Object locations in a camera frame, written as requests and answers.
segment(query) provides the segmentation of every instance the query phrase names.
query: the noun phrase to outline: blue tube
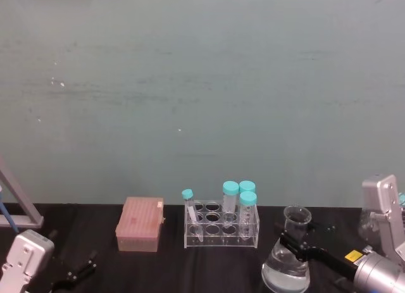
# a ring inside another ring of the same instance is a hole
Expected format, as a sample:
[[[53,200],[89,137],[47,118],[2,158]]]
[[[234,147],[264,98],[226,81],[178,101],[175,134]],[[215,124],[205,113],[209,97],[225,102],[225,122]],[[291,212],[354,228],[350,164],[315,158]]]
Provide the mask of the blue tube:
[[[11,215],[8,213],[6,206],[4,205],[4,203],[1,201],[1,192],[0,192],[0,211],[1,213],[4,215],[4,217],[6,217],[8,223],[10,224],[10,226],[13,228],[13,230],[16,233],[19,233],[20,231],[18,231],[18,228],[14,222],[14,220],[12,219]]]

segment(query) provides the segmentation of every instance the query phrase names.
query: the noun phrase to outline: pink pipette tip box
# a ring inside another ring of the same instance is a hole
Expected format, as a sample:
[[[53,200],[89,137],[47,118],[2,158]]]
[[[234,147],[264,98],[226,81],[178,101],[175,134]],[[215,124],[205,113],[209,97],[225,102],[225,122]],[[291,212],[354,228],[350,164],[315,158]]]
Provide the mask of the pink pipette tip box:
[[[120,251],[156,252],[163,223],[163,198],[128,197],[115,234]]]

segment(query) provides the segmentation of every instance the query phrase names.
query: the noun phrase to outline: yellow label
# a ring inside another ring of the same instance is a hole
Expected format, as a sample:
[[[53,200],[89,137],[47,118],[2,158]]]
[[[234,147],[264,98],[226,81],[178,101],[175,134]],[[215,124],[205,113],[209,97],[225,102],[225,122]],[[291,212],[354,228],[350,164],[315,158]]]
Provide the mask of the yellow label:
[[[344,257],[345,257],[345,259],[350,260],[353,263],[362,256],[363,256],[363,254],[361,254],[359,251],[353,250]]]

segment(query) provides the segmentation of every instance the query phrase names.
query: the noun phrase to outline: black tablecloth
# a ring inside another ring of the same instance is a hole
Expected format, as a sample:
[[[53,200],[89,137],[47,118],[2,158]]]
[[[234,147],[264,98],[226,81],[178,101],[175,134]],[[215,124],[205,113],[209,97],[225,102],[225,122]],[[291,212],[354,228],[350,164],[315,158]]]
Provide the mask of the black tablecloth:
[[[119,205],[44,204],[40,233],[56,229],[55,255],[71,266],[83,263],[96,250],[97,270],[74,293],[259,293],[269,292],[261,280],[261,265],[277,240],[275,222],[283,222],[283,208],[259,207],[257,249],[243,247],[191,247],[184,249],[183,206],[165,206],[165,223],[156,253],[120,252],[115,228]],[[310,208],[313,219],[334,224],[348,241],[358,241],[359,209]],[[14,239],[9,228],[0,229],[0,263],[5,262]],[[307,292],[342,292],[333,283],[340,278],[326,266],[311,262]]]

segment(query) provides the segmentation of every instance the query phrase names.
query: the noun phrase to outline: test tube rack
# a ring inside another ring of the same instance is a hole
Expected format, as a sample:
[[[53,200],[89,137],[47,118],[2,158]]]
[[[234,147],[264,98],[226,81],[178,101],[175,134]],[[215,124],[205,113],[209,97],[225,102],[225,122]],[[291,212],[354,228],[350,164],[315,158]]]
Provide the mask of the test tube rack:
[[[258,247],[259,215],[256,205],[253,207],[249,238],[241,237],[239,232],[239,208],[235,213],[223,213],[221,201],[196,200],[197,223],[192,223],[187,208],[184,208],[184,248],[187,247]],[[196,227],[202,227],[203,237],[198,237]]]

